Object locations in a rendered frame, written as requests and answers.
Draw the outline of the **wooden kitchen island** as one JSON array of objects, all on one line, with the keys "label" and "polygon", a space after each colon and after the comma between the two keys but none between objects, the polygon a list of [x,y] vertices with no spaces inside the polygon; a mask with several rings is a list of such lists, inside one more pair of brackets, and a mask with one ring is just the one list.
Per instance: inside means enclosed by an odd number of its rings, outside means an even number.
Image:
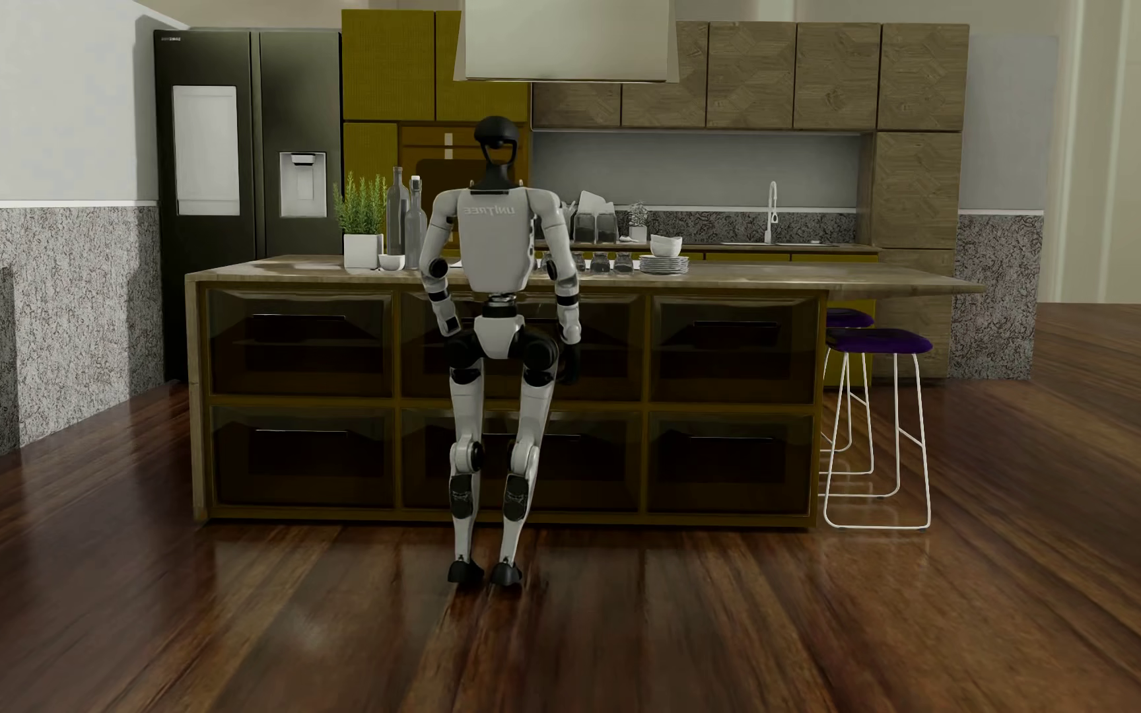
[{"label": "wooden kitchen island", "polygon": [[470,384],[414,272],[284,256],[185,279],[194,512],[447,522],[479,449],[531,524],[814,527],[828,300],[979,293],[883,264],[704,264],[578,279],[580,376],[532,387],[521,339]]}]

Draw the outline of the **robot white torso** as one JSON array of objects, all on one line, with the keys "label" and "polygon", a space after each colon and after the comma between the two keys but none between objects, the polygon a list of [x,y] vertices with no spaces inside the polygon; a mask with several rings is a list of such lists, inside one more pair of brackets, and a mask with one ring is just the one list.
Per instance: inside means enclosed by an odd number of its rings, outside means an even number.
[{"label": "robot white torso", "polygon": [[515,333],[521,329],[516,294],[526,287],[534,266],[532,221],[545,206],[541,189],[513,187],[504,193],[460,189],[456,226],[467,283],[488,295],[474,332],[491,359],[510,356]]}]

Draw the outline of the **tall dark glass bottle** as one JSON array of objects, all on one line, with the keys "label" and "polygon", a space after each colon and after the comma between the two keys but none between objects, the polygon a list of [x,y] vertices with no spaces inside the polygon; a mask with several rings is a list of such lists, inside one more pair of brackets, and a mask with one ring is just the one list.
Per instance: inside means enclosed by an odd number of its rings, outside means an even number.
[{"label": "tall dark glass bottle", "polygon": [[393,168],[393,181],[387,191],[386,251],[405,256],[404,219],[408,211],[408,189],[403,181],[403,168]]}]

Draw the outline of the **green plant in white pot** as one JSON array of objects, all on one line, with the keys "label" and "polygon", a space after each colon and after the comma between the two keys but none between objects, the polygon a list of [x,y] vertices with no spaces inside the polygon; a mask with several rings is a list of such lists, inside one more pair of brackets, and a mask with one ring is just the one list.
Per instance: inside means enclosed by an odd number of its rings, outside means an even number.
[{"label": "green plant in white pot", "polygon": [[387,189],[383,175],[357,180],[351,172],[346,175],[342,187],[333,186],[343,267],[379,269],[386,235]]}]

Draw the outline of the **robot leg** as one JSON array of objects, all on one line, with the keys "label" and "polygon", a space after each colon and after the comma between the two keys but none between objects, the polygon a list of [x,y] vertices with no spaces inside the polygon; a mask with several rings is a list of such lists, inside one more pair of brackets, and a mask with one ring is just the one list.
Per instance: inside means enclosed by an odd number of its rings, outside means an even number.
[{"label": "robot leg", "polygon": [[517,331],[511,354],[521,358],[520,408],[516,441],[511,449],[510,473],[503,489],[503,533],[499,564],[491,574],[491,584],[504,588],[521,582],[521,572],[516,564],[517,544],[531,511],[541,441],[553,397],[559,357],[551,337],[527,327]]},{"label": "robot leg", "polygon": [[474,522],[479,510],[483,455],[484,350],[474,329],[448,337],[445,345],[450,364],[450,392],[454,415],[455,441],[450,449],[450,513],[454,529],[454,560],[450,582],[475,586],[483,568],[471,557]]}]

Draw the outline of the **robot right leg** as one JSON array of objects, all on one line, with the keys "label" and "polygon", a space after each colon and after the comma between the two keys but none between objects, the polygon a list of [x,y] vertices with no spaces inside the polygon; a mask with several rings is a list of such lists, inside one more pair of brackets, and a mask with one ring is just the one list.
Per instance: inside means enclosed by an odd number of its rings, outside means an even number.
[{"label": "robot right leg", "polygon": [[503,533],[499,564],[491,574],[491,584],[504,588],[521,582],[521,572],[516,564],[517,544],[531,511],[541,441],[553,397],[559,357],[551,337],[527,327],[517,331],[511,354],[521,358],[520,408],[516,441],[511,449],[510,473],[503,489]]}]

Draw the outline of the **built-in oven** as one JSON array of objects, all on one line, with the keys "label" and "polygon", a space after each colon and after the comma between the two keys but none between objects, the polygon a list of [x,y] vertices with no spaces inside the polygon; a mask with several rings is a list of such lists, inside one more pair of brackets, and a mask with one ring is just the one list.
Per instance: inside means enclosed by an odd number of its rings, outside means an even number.
[{"label": "built-in oven", "polygon": [[476,122],[399,125],[399,167],[406,178],[421,177],[421,206],[427,217],[442,191],[482,181],[487,159],[474,137],[475,127]]}]

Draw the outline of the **robot black head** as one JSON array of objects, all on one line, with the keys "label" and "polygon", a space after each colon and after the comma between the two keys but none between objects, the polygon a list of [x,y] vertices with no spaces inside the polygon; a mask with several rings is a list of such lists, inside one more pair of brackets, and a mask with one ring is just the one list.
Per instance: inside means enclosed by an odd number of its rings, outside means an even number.
[{"label": "robot black head", "polygon": [[470,186],[472,193],[507,193],[515,189],[510,171],[518,154],[520,132],[508,118],[484,118],[474,128],[474,139],[482,146],[484,177]]}]

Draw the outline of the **back kitchen counter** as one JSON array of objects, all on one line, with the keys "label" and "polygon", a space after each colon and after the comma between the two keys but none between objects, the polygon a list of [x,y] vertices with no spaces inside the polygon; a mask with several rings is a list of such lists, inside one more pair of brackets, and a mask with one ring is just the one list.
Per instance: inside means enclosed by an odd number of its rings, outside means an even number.
[{"label": "back kitchen counter", "polygon": [[[877,264],[879,248],[848,242],[848,244],[764,244],[764,242],[689,242],[681,240],[681,256],[691,260],[731,261],[733,264]],[[575,242],[572,252],[582,252],[591,260],[594,252],[630,252],[634,259],[653,254],[653,242]]]}]

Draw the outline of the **yellow tall cabinet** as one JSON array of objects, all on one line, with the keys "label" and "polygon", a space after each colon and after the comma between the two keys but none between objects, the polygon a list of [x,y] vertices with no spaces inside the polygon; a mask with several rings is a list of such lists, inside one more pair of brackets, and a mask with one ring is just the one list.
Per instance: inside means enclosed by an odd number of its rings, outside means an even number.
[{"label": "yellow tall cabinet", "polygon": [[467,124],[502,116],[520,131],[510,176],[531,184],[531,86],[456,81],[459,10],[341,13],[343,175],[393,177],[399,125]]}]

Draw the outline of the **black double-door fridge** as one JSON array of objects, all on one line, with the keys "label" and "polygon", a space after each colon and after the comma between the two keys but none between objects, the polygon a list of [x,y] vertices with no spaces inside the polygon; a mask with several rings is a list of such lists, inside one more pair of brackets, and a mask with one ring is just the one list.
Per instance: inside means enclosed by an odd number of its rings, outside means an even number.
[{"label": "black double-door fridge", "polygon": [[340,254],[337,29],[157,29],[167,380],[186,372],[184,277],[272,256]]}]

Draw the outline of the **purple bar stool white legs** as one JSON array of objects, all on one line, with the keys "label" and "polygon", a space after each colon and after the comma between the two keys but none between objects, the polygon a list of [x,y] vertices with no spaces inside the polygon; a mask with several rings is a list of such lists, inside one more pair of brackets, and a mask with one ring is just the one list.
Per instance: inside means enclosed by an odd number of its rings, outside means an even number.
[{"label": "purple bar stool white legs", "polygon": [[[928,530],[932,525],[932,501],[930,501],[930,479],[929,479],[929,468],[928,468],[928,446],[926,446],[926,416],[923,413],[923,392],[922,392],[922,371],[919,365],[919,355],[928,353],[933,349],[933,345],[926,339],[926,337],[919,335],[919,333],[911,332],[903,329],[887,329],[887,327],[867,327],[867,329],[827,329],[825,332],[827,338],[828,348],[833,351],[843,354],[842,373],[839,378],[837,384],[837,406],[835,406],[835,416],[839,416],[843,411],[843,405],[845,402],[852,402],[852,392],[850,392],[849,384],[849,357],[852,354],[887,354],[893,358],[893,386],[895,386],[895,478],[896,485],[895,489],[887,492],[887,494],[875,494],[874,492],[866,492],[866,494],[833,494],[831,486],[833,484],[833,477],[835,476],[834,462],[830,461],[827,470],[825,471],[825,486],[822,492],[823,509],[822,515],[824,520],[830,524],[831,527],[841,530]],[[916,392],[916,407],[919,407],[919,435],[913,435],[907,430],[901,428],[900,423],[900,402],[899,402],[899,387],[900,387],[900,374],[899,374],[899,356],[909,355],[911,360],[914,365],[915,374],[915,392]],[[833,522],[830,518],[830,505],[835,497],[869,497],[869,499],[888,499],[893,496],[900,491],[901,486],[901,449],[900,449],[900,438],[907,438],[919,446],[922,452],[922,472],[924,481],[924,502],[926,503],[926,521],[921,526],[841,526],[837,522]]]},{"label": "purple bar stool white legs", "polygon": [[[875,323],[875,321],[869,315],[865,314],[864,311],[853,310],[853,308],[849,308],[849,307],[833,307],[833,308],[828,308],[828,310],[827,310],[827,330],[831,330],[831,329],[869,329],[869,327],[874,326],[874,323]],[[825,439],[826,441],[830,441],[831,446],[830,446],[830,448],[823,448],[823,449],[820,449],[820,452],[823,454],[827,454],[828,453],[828,454],[831,454],[831,456],[834,456],[835,453],[842,453],[845,449],[848,449],[849,446],[852,445],[852,413],[850,413],[850,410],[852,410],[852,402],[853,402],[853,399],[856,402],[860,402],[861,405],[864,405],[864,408],[866,410],[867,444],[868,444],[868,449],[869,449],[869,468],[867,469],[867,471],[861,471],[861,472],[841,471],[841,472],[835,472],[835,473],[841,475],[841,476],[871,476],[872,473],[875,472],[875,457],[874,457],[874,439],[872,439],[872,435],[874,435],[874,430],[872,430],[872,424],[871,424],[871,420],[869,420],[869,392],[868,392],[868,387],[869,387],[871,381],[869,381],[869,374],[868,374],[867,354],[861,354],[861,384],[864,386],[864,389],[861,390],[861,392],[864,394],[864,396],[856,397],[856,396],[852,395],[852,391],[850,390],[850,387],[852,387],[852,384],[850,384],[850,375],[851,374],[852,374],[852,372],[850,371],[850,366],[848,365],[848,359],[845,358],[845,360],[843,360],[842,370],[841,370],[841,380],[842,380],[841,383],[842,384],[840,387],[837,387],[837,399],[835,402],[837,402],[837,413],[847,413],[847,441],[845,441],[845,444],[843,444],[842,448],[837,448],[837,423],[839,423],[839,416],[837,416],[834,420],[834,426],[833,426],[832,435],[831,436],[825,435],[825,434],[823,435],[823,439]]]}]

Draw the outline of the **white range hood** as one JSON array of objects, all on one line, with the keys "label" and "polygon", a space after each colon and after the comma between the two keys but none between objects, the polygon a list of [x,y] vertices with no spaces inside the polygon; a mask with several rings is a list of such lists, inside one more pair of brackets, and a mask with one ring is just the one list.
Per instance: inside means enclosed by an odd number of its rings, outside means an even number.
[{"label": "white range hood", "polygon": [[462,0],[456,81],[678,80],[674,0]]}]

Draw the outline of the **wooden tall cabinet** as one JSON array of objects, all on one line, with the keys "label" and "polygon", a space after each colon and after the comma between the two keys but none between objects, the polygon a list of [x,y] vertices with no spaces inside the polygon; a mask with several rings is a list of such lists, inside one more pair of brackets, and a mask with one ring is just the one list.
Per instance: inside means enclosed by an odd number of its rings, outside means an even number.
[{"label": "wooden tall cabinet", "polygon": [[[952,277],[958,227],[962,135],[880,132],[864,138],[858,185],[858,241],[879,249],[879,262]],[[950,367],[952,297],[890,298],[876,303],[883,327],[926,337],[922,376],[942,380]]]}]

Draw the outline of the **wooden upper wall cabinets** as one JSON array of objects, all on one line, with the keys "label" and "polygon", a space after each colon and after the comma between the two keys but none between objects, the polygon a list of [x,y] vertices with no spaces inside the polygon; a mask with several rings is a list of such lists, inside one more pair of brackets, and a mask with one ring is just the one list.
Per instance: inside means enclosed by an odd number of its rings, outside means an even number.
[{"label": "wooden upper wall cabinets", "polygon": [[674,84],[535,84],[536,128],[958,132],[966,24],[678,22]]}]

